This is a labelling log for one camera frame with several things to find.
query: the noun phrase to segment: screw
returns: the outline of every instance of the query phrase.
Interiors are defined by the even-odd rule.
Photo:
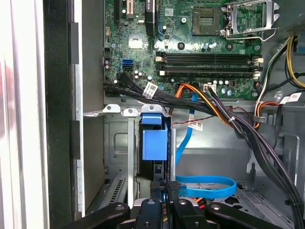
[[[118,206],[116,206],[115,208],[116,210],[123,210],[124,206],[122,204],[119,204]]]
[[[150,199],[147,203],[148,203],[148,204],[154,204],[154,203],[156,203],[156,202],[155,202],[154,200]]]
[[[186,201],[184,199],[181,199],[181,200],[179,200],[179,204],[184,205],[184,204],[186,204]]]
[[[216,205],[216,204],[213,204],[211,206],[211,208],[213,208],[214,210],[219,210],[220,209],[220,207],[218,205]]]

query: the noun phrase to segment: cable label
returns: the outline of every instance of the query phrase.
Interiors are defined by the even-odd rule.
[[[194,119],[194,115],[190,114],[189,121],[192,121],[193,119]],[[196,122],[196,121],[189,122],[188,127],[194,130],[203,131],[203,125],[200,122]]]
[[[297,102],[299,101],[300,97],[301,97],[302,93],[294,93],[291,96],[286,96],[284,99],[281,100],[280,104],[286,104],[286,103],[290,103],[290,102]]]
[[[301,92],[299,92],[299,93],[294,93],[294,94],[292,94],[290,97],[289,97],[289,99],[288,99],[288,103],[289,102],[297,102],[297,101],[299,101],[299,98],[301,97],[301,95],[302,95],[302,93]]]
[[[153,95],[156,93],[157,89],[158,89],[157,85],[155,85],[151,82],[148,82],[143,91],[143,96],[145,96],[146,98],[152,99]]]
[[[286,96],[284,99],[281,100],[280,104],[286,104],[289,99],[289,96]]]

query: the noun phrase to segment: green circuit board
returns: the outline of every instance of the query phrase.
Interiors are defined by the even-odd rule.
[[[106,81],[116,80],[121,63],[124,59],[134,61],[133,71],[142,75],[133,80],[145,87],[148,79],[159,86],[159,89],[175,94],[181,83],[198,83],[201,87],[207,83],[217,82],[216,93],[220,98],[248,99],[257,97],[254,84],[257,80],[252,77],[164,77],[156,70],[156,51],[168,53],[219,53],[219,54],[261,54],[261,41],[234,40],[228,41],[215,31],[226,26],[225,18],[221,15],[221,7],[230,0],[156,0],[156,34],[149,37],[145,29],[145,0],[133,0],[133,16],[122,14],[118,23],[115,22],[116,6],[114,1],[105,1],[104,47],[111,50],[109,68],[104,69]],[[126,10],[124,0],[119,0],[120,13]],[[241,6],[238,10],[237,25],[239,31],[247,28],[259,28],[263,21],[263,4],[250,7]],[[213,17],[198,17],[197,14],[211,13]],[[180,42],[185,48],[180,50]],[[213,48],[203,49],[207,44]],[[184,92],[184,97],[191,97]]]

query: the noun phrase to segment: red wire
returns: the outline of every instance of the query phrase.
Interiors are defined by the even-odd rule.
[[[252,120],[251,116],[249,115],[249,113],[243,109],[242,107],[240,106],[237,106],[237,107],[234,107],[234,108],[229,108],[228,110],[235,110],[235,109],[240,109],[240,110],[243,110],[247,115],[248,117],[250,118],[250,120]],[[176,125],[176,124],[186,124],[186,123],[190,123],[190,122],[197,122],[197,121],[202,121],[202,120],[207,120],[209,118],[213,118],[214,116],[209,116],[209,117],[206,117],[206,118],[199,118],[199,119],[193,119],[193,120],[188,120],[188,121],[185,121],[185,122],[177,122],[177,123],[172,123],[172,125]]]

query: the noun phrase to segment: ventilation slot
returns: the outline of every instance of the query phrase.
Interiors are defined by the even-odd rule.
[[[121,189],[121,187],[122,187],[123,181],[124,181],[123,179],[120,179],[120,180],[119,180],[118,184],[117,184],[116,187],[115,187],[115,190],[114,190],[114,192],[113,192],[113,195],[112,195],[112,197],[111,197],[111,199],[110,199],[109,204],[113,204],[114,202],[116,202],[116,199],[117,199],[118,194],[119,194],[119,191],[120,191],[120,189]]]

